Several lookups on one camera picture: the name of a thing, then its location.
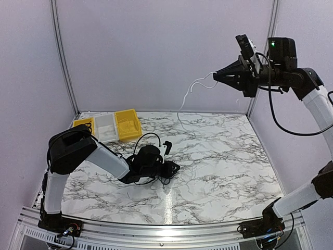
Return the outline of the white translucent bin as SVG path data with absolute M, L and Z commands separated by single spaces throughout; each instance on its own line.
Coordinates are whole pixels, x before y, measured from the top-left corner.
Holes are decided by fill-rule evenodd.
M 95 137 L 102 143 L 110 143 L 119 140 L 118 129 L 113 112 L 95 116 L 94 129 Z

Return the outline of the yellow bin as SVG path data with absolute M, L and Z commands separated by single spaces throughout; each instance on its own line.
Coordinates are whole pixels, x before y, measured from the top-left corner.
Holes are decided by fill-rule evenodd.
M 141 137 L 141 122 L 135 109 L 116 111 L 114 113 L 120 141 Z
M 74 120 L 73 123 L 72 123 L 72 127 L 77 127 L 77 126 L 82 125 L 82 124 L 85 125 L 86 127 L 88 127 L 89 131 L 92 134 L 95 134 L 94 133 L 94 118 L 93 117 Z

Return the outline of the aluminium front rail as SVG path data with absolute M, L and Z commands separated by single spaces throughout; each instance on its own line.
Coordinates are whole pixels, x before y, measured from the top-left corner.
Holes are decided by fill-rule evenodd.
M 243 236 L 251 220 L 190 225 L 144 225 L 96 221 L 66 216 L 75 221 L 78 235 L 60 236 L 39 228 L 40 212 L 24 207 L 10 249 L 312 249 L 300 213 L 285 217 L 285 228 L 259 236 Z

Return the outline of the yellow bin right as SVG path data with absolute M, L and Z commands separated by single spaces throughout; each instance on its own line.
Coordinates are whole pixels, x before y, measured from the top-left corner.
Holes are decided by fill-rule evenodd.
M 135 109 L 116 111 L 114 113 L 120 141 L 141 137 L 141 122 Z

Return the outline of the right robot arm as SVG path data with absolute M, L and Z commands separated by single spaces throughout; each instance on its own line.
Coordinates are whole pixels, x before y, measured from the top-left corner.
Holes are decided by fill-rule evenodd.
M 213 72 L 213 79 L 241 91 L 244 97 L 255 98 L 257 90 L 268 93 L 268 103 L 275 125 L 283 132 L 301 137 L 322 135 L 329 149 L 332 149 L 332 99 L 321 78 L 312 68 L 299 68 L 297 58 L 283 60 L 265 58 L 253 62 L 239 56 L 227 67 Z M 283 127 L 277 120 L 272 92 L 292 90 L 314 118 L 319 131 L 296 132 Z M 263 211 L 262 218 L 255 227 L 262 233 L 269 233 L 281 224 L 283 216 L 296 210 L 306 209 L 320 199 L 332 197 L 332 162 L 324 166 L 312 181 L 296 189 L 283 198 L 270 203 Z

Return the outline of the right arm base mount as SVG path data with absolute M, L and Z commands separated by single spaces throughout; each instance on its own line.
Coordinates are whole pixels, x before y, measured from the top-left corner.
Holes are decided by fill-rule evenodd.
M 282 218 L 262 217 L 243 221 L 239 224 L 237 231 L 242 234 L 244 239 L 251 237 L 263 236 L 275 232 L 282 232 L 285 229 L 285 224 Z

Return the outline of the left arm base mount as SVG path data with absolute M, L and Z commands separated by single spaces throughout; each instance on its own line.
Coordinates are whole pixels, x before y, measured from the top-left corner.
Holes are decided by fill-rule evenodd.
M 83 222 L 81 220 L 63 217 L 62 214 L 41 215 L 38 227 L 58 234 L 64 233 L 70 227 L 73 228 L 71 235 L 79 237 L 81 235 Z

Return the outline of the yellow bin left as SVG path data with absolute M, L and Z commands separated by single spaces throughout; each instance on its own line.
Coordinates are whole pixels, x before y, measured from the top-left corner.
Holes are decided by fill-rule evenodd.
M 86 127 L 88 127 L 89 131 L 92 134 L 95 134 L 94 133 L 94 118 L 93 117 L 74 120 L 73 123 L 72 123 L 72 127 L 77 127 L 77 126 L 82 125 L 82 124 L 85 125 Z

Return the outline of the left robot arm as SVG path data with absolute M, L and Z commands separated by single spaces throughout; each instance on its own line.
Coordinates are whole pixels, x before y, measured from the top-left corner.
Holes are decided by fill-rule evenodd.
M 165 160 L 172 143 L 160 142 L 135 148 L 128 158 L 108 148 L 94 137 L 82 124 L 54 135 L 48 142 L 47 170 L 42 184 L 41 221 L 55 232 L 66 227 L 62 217 L 61 202 L 69 175 L 84 161 L 89 161 L 112 174 L 124 184 L 138 182 L 141 178 L 173 178 L 180 166 Z

